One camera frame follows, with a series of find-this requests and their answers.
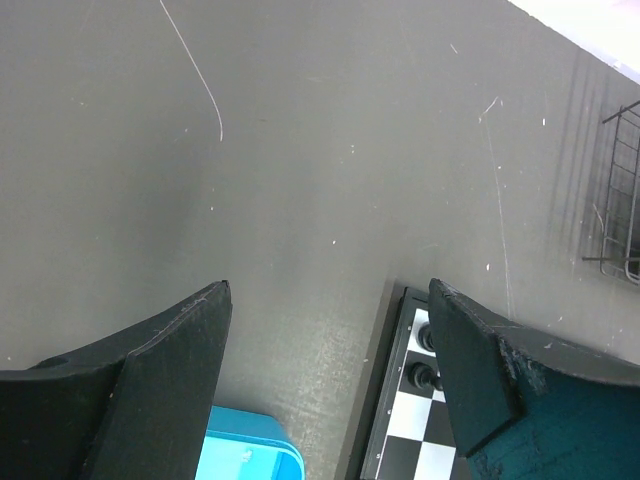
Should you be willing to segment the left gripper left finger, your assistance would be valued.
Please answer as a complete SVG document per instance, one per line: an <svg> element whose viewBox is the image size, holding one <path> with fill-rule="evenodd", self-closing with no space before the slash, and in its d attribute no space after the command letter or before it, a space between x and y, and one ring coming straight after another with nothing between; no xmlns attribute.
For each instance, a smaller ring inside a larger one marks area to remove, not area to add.
<svg viewBox="0 0 640 480"><path fill-rule="evenodd" d="M212 283L167 310L1 374L5 479L191 479L232 316Z"/></svg>

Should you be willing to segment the black rook left corner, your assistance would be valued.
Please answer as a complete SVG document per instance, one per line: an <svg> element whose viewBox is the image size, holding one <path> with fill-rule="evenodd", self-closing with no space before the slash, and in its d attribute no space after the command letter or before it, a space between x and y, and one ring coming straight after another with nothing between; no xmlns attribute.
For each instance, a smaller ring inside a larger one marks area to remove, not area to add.
<svg viewBox="0 0 640 480"><path fill-rule="evenodd" d="M421 325L417 334L417 342L419 343L422 349L429 352L435 351L434 345L433 345L431 325L428 322Z"/></svg>

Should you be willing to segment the blue plastic tray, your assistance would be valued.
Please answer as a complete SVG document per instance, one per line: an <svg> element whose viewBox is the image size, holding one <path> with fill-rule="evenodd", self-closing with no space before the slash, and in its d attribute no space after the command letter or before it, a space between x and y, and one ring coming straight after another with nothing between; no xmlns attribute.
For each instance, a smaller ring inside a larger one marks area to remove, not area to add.
<svg viewBox="0 0 640 480"><path fill-rule="evenodd" d="M273 417L214 406L195 478L305 480L304 459Z"/></svg>

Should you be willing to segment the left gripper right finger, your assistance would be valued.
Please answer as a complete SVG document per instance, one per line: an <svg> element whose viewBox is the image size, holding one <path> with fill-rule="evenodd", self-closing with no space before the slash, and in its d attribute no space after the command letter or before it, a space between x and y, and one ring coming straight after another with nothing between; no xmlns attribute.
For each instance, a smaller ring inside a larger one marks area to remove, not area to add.
<svg viewBox="0 0 640 480"><path fill-rule="evenodd" d="M436 278L428 303L472 478L638 478L638 365L513 322Z"/></svg>

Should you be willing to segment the black white chess board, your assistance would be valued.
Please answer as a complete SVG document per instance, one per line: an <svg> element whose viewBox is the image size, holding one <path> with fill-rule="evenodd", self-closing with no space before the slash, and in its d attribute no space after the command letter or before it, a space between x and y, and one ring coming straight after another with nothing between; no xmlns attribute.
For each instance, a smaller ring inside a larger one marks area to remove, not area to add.
<svg viewBox="0 0 640 480"><path fill-rule="evenodd" d="M428 322L428 294L407 288L399 303L394 335L376 395L359 479L469 479L467 460L454 441L444 391L414 388L416 362L440 376L436 353L421 348L417 334Z"/></svg>

